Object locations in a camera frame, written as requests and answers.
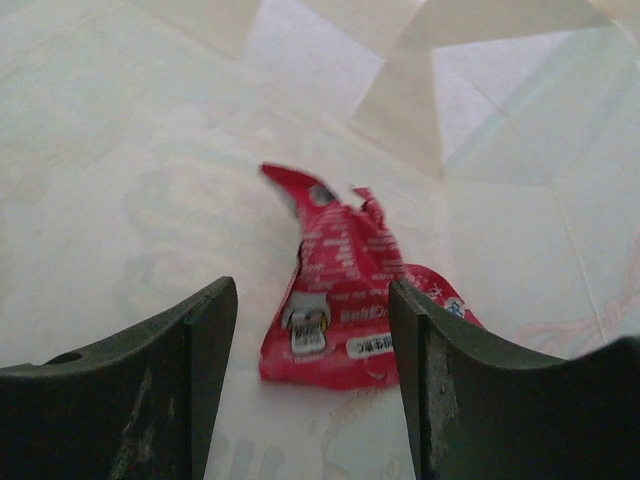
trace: white label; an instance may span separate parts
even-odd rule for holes
[[[352,338],[347,342],[349,358],[367,358],[389,352],[393,352],[391,333]]]
[[[291,352],[294,355],[308,355],[322,352],[327,340],[320,324],[293,327],[291,330]]]

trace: dark green object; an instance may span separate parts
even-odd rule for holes
[[[391,333],[419,479],[640,478],[640,339],[564,361],[391,285]]]
[[[237,307],[221,278],[45,365],[0,369],[0,479],[201,480]]]

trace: red wrapper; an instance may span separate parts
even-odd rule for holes
[[[360,209],[323,182],[285,167],[262,173],[290,197],[302,226],[298,268],[262,344],[264,380],[333,390],[398,383],[388,289],[407,278],[449,311],[480,325],[437,273],[406,265],[382,208],[368,188]]]

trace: white floor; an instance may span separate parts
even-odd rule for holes
[[[414,478],[397,389],[259,382],[299,236],[257,166],[372,187],[405,259],[509,339],[637,333],[640,15],[594,3],[2,2],[0,366],[232,275],[207,478]]]

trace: plastic packaging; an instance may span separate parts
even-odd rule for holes
[[[371,190],[353,189],[363,199],[356,209],[310,175],[261,170],[293,201],[302,226],[298,268],[262,345],[264,380],[334,390],[396,385],[387,307],[389,283],[400,278],[480,325],[440,275],[404,264]]]

